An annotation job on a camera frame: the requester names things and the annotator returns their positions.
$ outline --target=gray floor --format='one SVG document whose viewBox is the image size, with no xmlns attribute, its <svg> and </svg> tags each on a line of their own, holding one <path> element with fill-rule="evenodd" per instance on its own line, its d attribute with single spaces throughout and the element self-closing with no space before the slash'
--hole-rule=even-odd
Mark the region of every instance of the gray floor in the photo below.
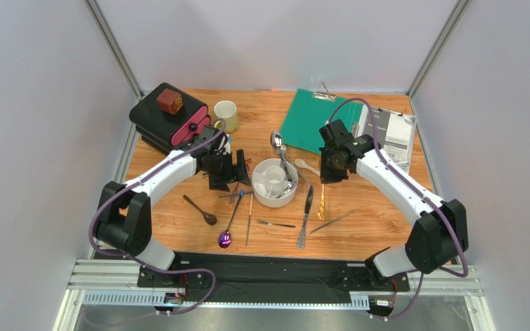
<svg viewBox="0 0 530 331">
<path fill-rule="evenodd" d="M 403 309 L 406 298 L 398 298 Z M 94 323 L 118 323 L 152 312 L 152 308 L 130 306 L 86 306 L 88 318 Z M 76 330 L 99 330 L 78 322 Z M 206 330 L 206 331 L 316 331 L 316 330 L 473 330 L 462 297 L 421 297 L 408 315 L 397 321 L 383 323 L 370 320 L 366 312 L 345 310 L 276 310 L 198 308 L 181 316 L 153 316 L 109 330 Z"/>
</svg>

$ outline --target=small red cube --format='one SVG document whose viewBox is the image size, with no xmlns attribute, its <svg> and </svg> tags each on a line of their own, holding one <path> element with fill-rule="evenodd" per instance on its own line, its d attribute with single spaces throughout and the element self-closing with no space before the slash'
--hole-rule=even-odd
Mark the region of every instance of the small red cube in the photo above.
<svg viewBox="0 0 530 331">
<path fill-rule="evenodd" d="M 157 103 L 161 110 L 172 115 L 177 114 L 179 110 L 181 110 L 181 107 L 184 106 L 181 94 L 167 89 L 159 94 L 157 97 Z"/>
</svg>

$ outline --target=bowl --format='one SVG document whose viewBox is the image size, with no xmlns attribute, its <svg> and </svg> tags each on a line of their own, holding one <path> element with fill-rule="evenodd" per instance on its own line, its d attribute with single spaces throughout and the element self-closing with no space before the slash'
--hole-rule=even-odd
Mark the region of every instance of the bowl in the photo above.
<svg viewBox="0 0 530 331">
<path fill-rule="evenodd" d="M 271 188 L 269 188 L 268 192 L 267 183 L 265 179 L 265 172 L 271 167 L 279 167 L 280 163 L 280 159 L 267 159 L 259 163 L 255 167 L 255 169 L 253 170 L 253 175 L 251 177 L 251 181 L 253 182 L 253 194 L 261 204 L 271 208 L 283 207 L 290 203 L 290 201 L 292 201 L 293 197 L 295 196 L 295 191 L 297 190 L 297 171 L 295 171 L 295 168 L 289 162 L 286 162 L 288 172 L 291 175 L 291 178 L 295 180 L 296 184 L 292 187 L 290 192 L 287 192 L 278 199 L 276 199 L 274 195 L 271 194 Z M 286 188 L 289 183 L 289 181 L 285 181 L 284 188 Z"/>
</svg>

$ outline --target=wooden tabletop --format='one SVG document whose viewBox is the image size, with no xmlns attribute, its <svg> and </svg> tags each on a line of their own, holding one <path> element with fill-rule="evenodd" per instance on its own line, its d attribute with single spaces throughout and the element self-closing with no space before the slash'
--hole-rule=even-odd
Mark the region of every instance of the wooden tabletop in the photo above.
<svg viewBox="0 0 530 331">
<path fill-rule="evenodd" d="M 269 143 L 271 131 L 279 130 L 293 100 L 294 92 L 242 91 L 242 90 L 187 90 L 187 93 L 208 104 L 214 119 L 214 105 L 221 100 L 231 100 L 237 105 L 238 126 L 232 133 L 232 149 L 243 149 L 253 168 L 265 159 L 277 158 Z M 343 97 L 363 97 L 372 106 L 382 107 L 404 114 L 411 114 L 410 101 L 406 96 L 376 94 L 339 94 Z M 301 158 L 317 168 L 318 155 L 288 146 L 288 156 Z M 134 178 L 155 164 L 164 155 L 138 140 L 130 163 L 127 179 Z M 400 245 L 408 239 L 411 227 L 400 211 L 373 185 L 358 175 L 350 175 L 348 181 L 326 185 L 326 220 L 318 218 L 321 187 L 320 179 L 312 172 L 302 170 L 314 186 L 314 202 L 308 221 L 312 230 L 350 210 L 351 216 L 306 237 L 306 247 L 300 250 L 296 241 L 302 218 L 307 186 L 300 182 L 295 198 L 283 208 L 268 208 L 253 202 L 253 216 L 248 246 L 245 247 L 246 227 L 250 196 L 245 196 L 239 206 L 231 234 L 233 243 L 223 250 L 218 246 L 218 236 L 230 221 L 234 204 L 228 199 L 218 199 L 226 194 L 208 189 L 208 178 L 198 173 L 185 180 L 166 194 L 153 209 L 153 236 L 176 251 L 216 252 L 230 254 L 256 254 L 275 257 L 315 257 L 325 259 L 363 260 L 379 250 Z M 410 175 L 420 185 L 430 189 L 426 163 L 420 147 L 418 134 L 414 149 Z M 251 190 L 240 185 L 240 188 Z M 185 202 L 182 195 L 189 196 L 205 211 L 214 214 L 218 222 L 214 226 L 204 222 L 201 214 Z M 257 219 L 296 225 L 296 228 L 261 225 Z"/>
</svg>

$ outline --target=purple spoon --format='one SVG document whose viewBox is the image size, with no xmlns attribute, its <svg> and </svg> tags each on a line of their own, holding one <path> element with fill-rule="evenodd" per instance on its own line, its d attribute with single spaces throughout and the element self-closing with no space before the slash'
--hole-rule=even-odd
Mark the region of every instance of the purple spoon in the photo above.
<svg viewBox="0 0 530 331">
<path fill-rule="evenodd" d="M 230 234 L 230 227 L 233 224 L 233 220 L 235 219 L 235 215 L 237 214 L 237 209 L 239 208 L 239 204 L 243 196 L 244 196 L 244 190 L 241 190 L 241 192 L 239 193 L 239 199 L 237 201 L 237 205 L 235 206 L 235 210 L 233 211 L 233 216 L 230 218 L 230 223 L 228 224 L 228 227 L 226 228 L 226 230 L 223 231 L 218 237 L 218 245 L 221 248 L 227 248 L 233 242 L 233 236 Z"/>
</svg>

